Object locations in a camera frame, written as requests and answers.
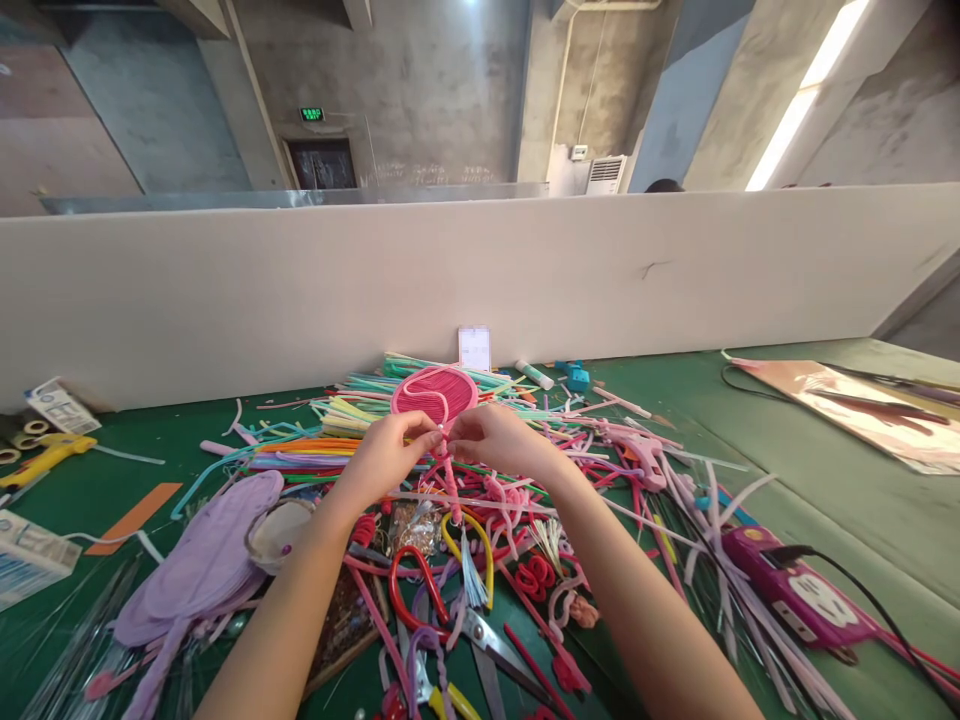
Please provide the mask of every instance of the purple power strip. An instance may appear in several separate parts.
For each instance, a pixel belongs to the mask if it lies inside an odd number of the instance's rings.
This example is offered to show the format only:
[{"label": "purple power strip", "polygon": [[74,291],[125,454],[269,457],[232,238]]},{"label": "purple power strip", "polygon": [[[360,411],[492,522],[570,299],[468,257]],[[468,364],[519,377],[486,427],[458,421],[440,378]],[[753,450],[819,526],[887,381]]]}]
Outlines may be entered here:
[{"label": "purple power strip", "polygon": [[873,620],[809,565],[778,568],[762,555],[778,547],[783,543],[762,527],[739,527],[723,536],[723,549],[750,576],[757,594],[810,647],[843,650],[877,636]]}]

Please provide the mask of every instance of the ceiling light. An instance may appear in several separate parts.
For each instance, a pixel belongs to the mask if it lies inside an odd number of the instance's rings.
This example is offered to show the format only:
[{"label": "ceiling light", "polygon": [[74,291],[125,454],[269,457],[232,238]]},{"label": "ceiling light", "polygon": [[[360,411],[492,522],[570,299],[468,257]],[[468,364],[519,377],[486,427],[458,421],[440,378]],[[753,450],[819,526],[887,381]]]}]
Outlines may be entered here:
[{"label": "ceiling light", "polygon": [[800,129],[800,123],[807,116],[807,112],[813,105],[813,101],[817,99],[819,91],[820,88],[816,87],[801,90],[790,102],[790,107],[787,108],[777,131],[770,138],[770,144],[767,145],[763,157],[760,158],[757,169],[753,171],[753,177],[747,183],[747,192],[763,190],[767,186],[770,176],[773,175],[773,171],[780,164],[780,158],[790,147],[790,141],[793,140],[793,136]]},{"label": "ceiling light", "polygon": [[767,186],[807,112],[813,106],[813,101],[817,99],[820,84],[830,74],[869,3],[870,0],[853,0],[837,13],[837,19],[830,26],[827,37],[800,82],[800,91],[791,101],[756,170],[753,171],[753,177],[747,183],[748,192],[763,190]]}]

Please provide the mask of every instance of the doorway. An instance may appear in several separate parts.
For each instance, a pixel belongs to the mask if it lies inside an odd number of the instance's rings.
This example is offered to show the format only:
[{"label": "doorway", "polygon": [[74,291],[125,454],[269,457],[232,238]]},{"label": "doorway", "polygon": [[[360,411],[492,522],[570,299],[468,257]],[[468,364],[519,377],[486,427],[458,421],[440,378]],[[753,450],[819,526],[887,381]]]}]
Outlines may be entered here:
[{"label": "doorway", "polygon": [[301,190],[357,187],[349,140],[288,140],[287,146]]}]

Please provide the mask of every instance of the glue stick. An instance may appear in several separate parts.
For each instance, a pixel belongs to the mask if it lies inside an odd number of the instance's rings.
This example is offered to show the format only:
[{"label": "glue stick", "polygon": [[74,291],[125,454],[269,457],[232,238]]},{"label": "glue stick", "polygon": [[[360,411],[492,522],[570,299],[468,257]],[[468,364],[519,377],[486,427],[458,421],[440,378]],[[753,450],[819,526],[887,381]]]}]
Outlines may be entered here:
[{"label": "glue stick", "polygon": [[517,360],[517,364],[514,365],[514,367],[544,390],[553,389],[553,380],[537,370],[533,365],[530,365],[526,360]]}]

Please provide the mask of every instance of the exit sign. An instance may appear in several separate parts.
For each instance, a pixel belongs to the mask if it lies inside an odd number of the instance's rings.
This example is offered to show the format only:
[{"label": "exit sign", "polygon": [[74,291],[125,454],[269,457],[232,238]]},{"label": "exit sign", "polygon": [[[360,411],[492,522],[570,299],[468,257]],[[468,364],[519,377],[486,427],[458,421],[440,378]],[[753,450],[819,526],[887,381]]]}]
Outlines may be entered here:
[{"label": "exit sign", "polygon": [[323,108],[300,108],[300,119],[304,122],[321,122]]}]

